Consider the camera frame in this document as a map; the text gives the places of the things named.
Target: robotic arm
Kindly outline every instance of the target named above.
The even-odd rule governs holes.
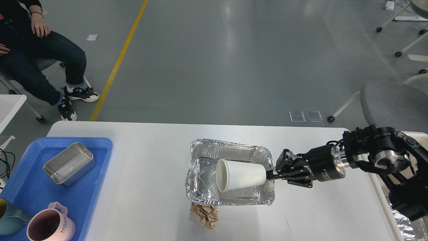
[[[358,155],[369,154],[369,161],[358,160]],[[415,172],[409,153],[417,161]],[[266,172],[267,179],[283,179],[289,184],[312,188],[312,181],[331,181],[345,177],[345,168],[360,168],[380,175],[389,189],[392,208],[411,221],[428,216],[428,151],[415,139],[391,127],[364,129],[343,133],[340,141],[304,154],[293,154],[284,149],[274,170]],[[400,172],[410,168],[413,176]],[[391,176],[399,184],[394,184]]]

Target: black and white sneaker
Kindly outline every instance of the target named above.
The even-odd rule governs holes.
[[[70,88],[68,86],[64,87],[64,94],[70,100],[82,99],[86,102],[94,102],[100,98],[100,95],[97,92],[90,90],[89,88],[82,89],[80,87]]]
[[[77,113],[71,107],[71,101],[67,97],[62,99],[62,102],[58,106],[59,113],[61,114],[61,120],[63,121],[76,121]]]

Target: pink mug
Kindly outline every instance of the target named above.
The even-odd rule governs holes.
[[[51,202],[47,209],[30,220],[27,227],[27,237],[31,241],[70,241],[75,232],[76,225],[67,217],[67,208],[59,202]]]

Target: crumpled brown paper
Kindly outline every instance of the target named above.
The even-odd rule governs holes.
[[[215,224],[218,222],[218,206],[200,205],[192,202],[190,211],[196,214],[201,225],[209,229],[215,229]]]

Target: mug handle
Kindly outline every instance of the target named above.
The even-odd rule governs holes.
[[[68,210],[67,210],[66,207],[62,206],[59,202],[51,202],[51,203],[49,203],[48,209],[57,209],[57,208],[61,209],[61,213],[64,216],[67,216]]]

